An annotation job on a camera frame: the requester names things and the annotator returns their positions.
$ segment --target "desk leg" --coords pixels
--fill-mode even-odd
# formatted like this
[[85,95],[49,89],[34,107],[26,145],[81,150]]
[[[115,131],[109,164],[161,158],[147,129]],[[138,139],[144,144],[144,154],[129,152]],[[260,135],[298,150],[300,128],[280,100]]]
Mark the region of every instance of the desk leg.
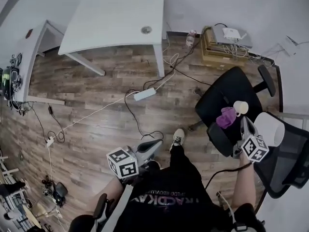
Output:
[[88,61],[87,59],[85,59],[84,57],[79,55],[78,53],[75,53],[75,52],[74,53],[67,53],[66,55],[68,57],[70,57],[71,59],[79,62],[82,65],[84,65],[85,67],[91,69],[95,73],[98,73],[99,75],[105,75],[105,71],[101,70],[95,64],[91,63],[90,61]]
[[44,52],[40,52],[40,51],[38,51],[38,53],[37,53],[38,55],[40,55],[40,56],[42,56],[42,57],[44,57],[45,56],[45,53]]
[[154,44],[154,54],[156,58],[156,63],[158,65],[159,76],[164,76],[164,63],[163,63],[163,53],[162,53],[162,45]]
[[65,102],[64,101],[60,101],[60,100],[53,100],[53,99],[47,99],[47,98],[43,98],[43,97],[36,97],[36,96],[27,96],[27,101],[28,102],[42,102],[42,103],[51,103],[51,104],[57,104],[57,105],[64,105]]

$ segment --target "chair wheel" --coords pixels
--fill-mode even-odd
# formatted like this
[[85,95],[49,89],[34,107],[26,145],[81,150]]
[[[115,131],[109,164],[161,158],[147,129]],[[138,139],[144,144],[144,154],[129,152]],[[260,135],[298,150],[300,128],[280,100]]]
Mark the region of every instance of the chair wheel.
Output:
[[200,88],[198,88],[198,87],[196,87],[196,88],[194,89],[193,93],[199,95],[200,97],[203,96],[202,90],[200,90]]
[[189,130],[189,131],[195,131],[195,128],[193,128],[193,127],[190,126],[190,127],[188,127],[188,130]]

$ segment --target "sneaker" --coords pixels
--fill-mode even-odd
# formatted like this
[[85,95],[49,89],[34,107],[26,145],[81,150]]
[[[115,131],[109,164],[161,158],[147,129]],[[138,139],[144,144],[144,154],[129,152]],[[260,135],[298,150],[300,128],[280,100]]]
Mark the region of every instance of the sneaker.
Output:
[[26,188],[26,190],[30,190],[31,188],[30,188],[30,186],[29,186],[29,184],[28,184],[28,181],[27,180],[24,180],[24,179],[20,179],[21,180],[21,182],[24,182],[25,183],[25,188]]
[[171,150],[173,146],[180,146],[180,145],[182,145],[183,142],[184,142],[184,131],[183,131],[183,129],[179,128],[174,133],[173,143],[170,146],[169,150]]

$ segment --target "white cup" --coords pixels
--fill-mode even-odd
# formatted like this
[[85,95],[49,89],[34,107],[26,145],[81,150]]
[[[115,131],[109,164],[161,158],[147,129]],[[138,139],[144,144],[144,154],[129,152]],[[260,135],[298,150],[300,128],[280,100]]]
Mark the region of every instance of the white cup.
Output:
[[239,117],[241,114],[246,114],[249,110],[249,105],[245,101],[236,101],[234,102],[233,105],[235,111],[236,111],[236,116]]
[[284,124],[268,113],[260,113],[254,122],[257,132],[263,136],[267,146],[277,147],[281,144],[285,127]]

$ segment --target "black cable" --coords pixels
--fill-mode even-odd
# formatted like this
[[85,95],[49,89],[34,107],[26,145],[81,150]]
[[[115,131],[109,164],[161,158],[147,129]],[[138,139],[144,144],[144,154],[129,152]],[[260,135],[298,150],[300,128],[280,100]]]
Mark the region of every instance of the black cable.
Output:
[[217,26],[217,25],[223,25],[223,26],[225,26],[226,28],[227,28],[227,25],[226,24],[223,24],[223,23],[217,23],[217,24],[215,24],[215,26]]
[[39,123],[40,123],[40,125],[41,125],[41,128],[42,128],[44,141],[47,143],[47,140],[45,139],[45,133],[44,133],[43,125],[42,125],[42,123],[41,123],[41,121],[40,121],[40,119],[39,119],[37,113],[35,112],[35,110],[34,110],[34,108],[33,108],[34,102],[32,102],[32,106],[30,106],[30,104],[29,104],[28,101],[27,101],[27,102],[23,102],[22,104],[25,104],[25,103],[28,104],[28,106],[34,111],[35,116],[38,118],[38,121],[39,121]]
[[304,41],[304,42],[298,43],[297,45],[300,45],[300,44],[307,44],[307,43],[309,43],[309,41]]
[[190,77],[190,76],[186,75],[185,73],[183,73],[183,72],[177,70],[176,68],[173,68],[173,69],[176,70],[176,71],[178,71],[179,73],[185,75],[186,77],[189,77],[189,78],[191,78],[191,79],[197,81],[198,83],[206,84],[206,85],[209,85],[209,86],[213,87],[215,90],[219,91],[219,92],[222,94],[223,99],[225,100],[225,102],[226,102],[227,104],[229,104],[229,101],[228,101],[227,97],[226,97],[226,96],[223,94],[223,92],[222,92],[220,89],[218,89],[215,85],[212,85],[212,84],[209,84],[209,83],[204,83],[204,82],[198,81],[198,80],[194,79],[193,77]]
[[199,38],[198,42],[197,42],[194,46],[192,46],[192,48],[190,49],[190,51],[189,51],[186,55],[182,56],[181,58],[177,58],[177,59],[176,59],[176,62],[175,62],[175,64],[174,64],[174,66],[172,67],[173,69],[172,69],[170,72],[168,72],[165,76],[163,76],[163,77],[161,77],[160,79],[157,79],[157,80],[152,80],[152,81],[147,81],[147,82],[145,82],[144,85],[143,85],[143,90],[145,90],[145,85],[146,85],[147,83],[153,82],[153,84],[150,84],[150,85],[147,87],[147,89],[149,89],[151,86],[155,85],[157,82],[160,82],[161,80],[163,80],[164,78],[166,78],[169,74],[171,74],[171,73],[173,72],[174,68],[175,68],[177,65],[179,65],[187,56],[189,56],[189,55],[191,55],[191,54],[193,53],[194,49],[197,47],[197,45],[200,43],[200,41],[201,41],[201,37]]
[[207,185],[205,186],[205,190],[207,189],[207,187],[209,186],[209,184],[211,183],[212,179],[219,173],[223,173],[223,172],[238,172],[240,170],[243,170],[245,168],[248,168],[250,165],[252,164],[252,162],[246,164],[246,165],[243,165],[242,167],[239,167],[239,168],[235,168],[235,169],[223,169],[223,170],[220,170],[218,172],[216,172],[209,180],[209,182],[207,183]]
[[60,126],[61,128],[61,132],[59,132],[58,134],[58,137],[56,135],[56,133],[54,133],[52,130],[50,130],[48,133],[47,133],[47,137],[50,138],[50,134],[52,133],[54,135],[54,138],[57,139],[58,143],[64,143],[65,142],[65,136],[64,136],[64,131],[62,129],[62,126],[61,124],[59,123],[59,121],[56,119],[54,113],[53,113],[53,109],[52,107],[50,106],[50,104],[48,103],[48,111],[49,111],[49,114],[54,118],[54,120],[58,123],[58,125]]
[[132,88],[129,89],[129,90],[126,92],[126,94],[125,94],[125,99],[124,99],[124,100],[125,100],[125,104],[126,104],[127,109],[129,110],[129,112],[132,114],[132,116],[133,116],[134,119],[135,119],[135,122],[136,122],[136,124],[137,124],[137,128],[138,128],[138,130],[139,130],[139,133],[142,135],[141,140],[142,140],[145,136],[151,136],[152,138],[154,138],[154,137],[152,136],[152,134],[154,134],[154,133],[156,133],[156,132],[158,132],[158,133],[160,133],[160,134],[162,135],[162,138],[161,138],[161,139],[164,139],[164,134],[163,134],[161,131],[159,131],[159,130],[153,131],[153,132],[151,132],[151,133],[149,133],[149,134],[144,134],[144,133],[141,131],[141,129],[140,129],[140,124],[139,124],[138,120],[136,119],[135,114],[131,111],[131,109],[129,108],[129,106],[128,106],[127,102],[126,102],[126,96],[128,95],[128,93],[129,93],[130,91],[136,91],[136,90],[134,90],[134,89],[132,89]]

